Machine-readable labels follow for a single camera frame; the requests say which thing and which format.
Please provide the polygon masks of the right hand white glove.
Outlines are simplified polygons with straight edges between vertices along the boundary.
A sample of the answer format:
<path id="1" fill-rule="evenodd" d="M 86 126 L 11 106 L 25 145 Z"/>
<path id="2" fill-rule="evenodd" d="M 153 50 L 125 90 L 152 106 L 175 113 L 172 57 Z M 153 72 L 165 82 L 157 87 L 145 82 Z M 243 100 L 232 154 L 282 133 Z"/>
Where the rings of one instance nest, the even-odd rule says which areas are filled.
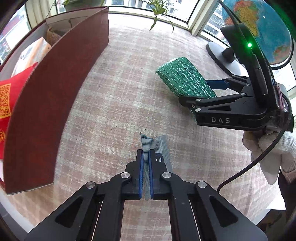
<path id="1" fill-rule="evenodd" d="M 251 160 L 254 161 L 277 136 L 278 133 L 270 133 L 258 138 L 253 132 L 245 131 L 242 142 L 251 151 Z M 285 132 L 276 146 L 260 161 L 260 168 L 270 185 L 276 182 L 280 171 L 292 183 L 295 180 L 295 133 Z"/>

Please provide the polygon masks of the black sleeve forearm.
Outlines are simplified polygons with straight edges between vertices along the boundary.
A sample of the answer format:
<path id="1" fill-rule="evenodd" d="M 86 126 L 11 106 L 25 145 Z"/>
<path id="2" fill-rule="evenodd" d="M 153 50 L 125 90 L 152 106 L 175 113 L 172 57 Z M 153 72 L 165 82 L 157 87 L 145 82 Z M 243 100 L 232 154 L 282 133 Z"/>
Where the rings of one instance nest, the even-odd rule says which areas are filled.
<path id="1" fill-rule="evenodd" d="M 289 220 L 295 209 L 295 180 L 292 183 L 288 182 L 284 174 L 280 171 L 278 184 L 285 202 L 286 218 Z"/>

